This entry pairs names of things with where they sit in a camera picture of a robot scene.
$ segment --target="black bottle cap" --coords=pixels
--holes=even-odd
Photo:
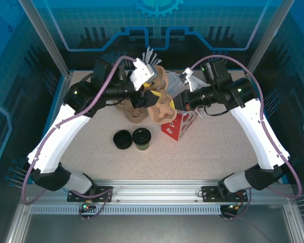
[[[151,133],[146,128],[138,128],[133,132],[133,142],[136,145],[144,146],[151,140]]]
[[[127,149],[132,145],[132,136],[127,130],[120,130],[113,136],[113,142],[119,149]]]

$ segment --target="speckled white tabletop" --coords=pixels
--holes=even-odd
[[[89,71],[75,71],[71,85]],[[231,71],[233,80],[242,71]],[[223,111],[213,105],[209,113]],[[135,144],[126,150],[115,147],[118,130],[131,133],[145,127],[151,131],[150,146],[140,151]],[[221,179],[257,163],[253,148],[231,113],[198,117],[179,142],[161,131],[149,116],[140,124],[129,122],[122,111],[106,107],[80,130],[64,153],[63,166],[94,179]]]

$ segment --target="metal base plate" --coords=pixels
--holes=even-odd
[[[95,194],[102,193],[103,191],[106,191],[106,190],[109,190],[109,189],[112,189],[112,186],[97,186],[97,190],[96,190]],[[108,193],[106,193],[102,196],[96,197],[95,199],[93,199],[93,202],[94,203],[98,203],[98,202],[99,203],[104,203],[107,199],[107,196],[108,196]],[[109,199],[107,201],[108,203],[111,202],[111,198],[112,198],[112,195],[109,197]],[[66,200],[70,203],[83,203],[85,201],[84,198],[75,195],[71,191],[68,192]]]
[[[237,191],[240,193],[244,193],[243,202],[248,201],[248,196],[245,190]],[[204,203],[220,203],[220,202],[232,202],[232,203],[239,203],[241,202],[241,198],[237,194],[232,194],[227,199],[223,199],[218,192],[217,186],[202,186],[202,195],[203,195],[203,202]]]

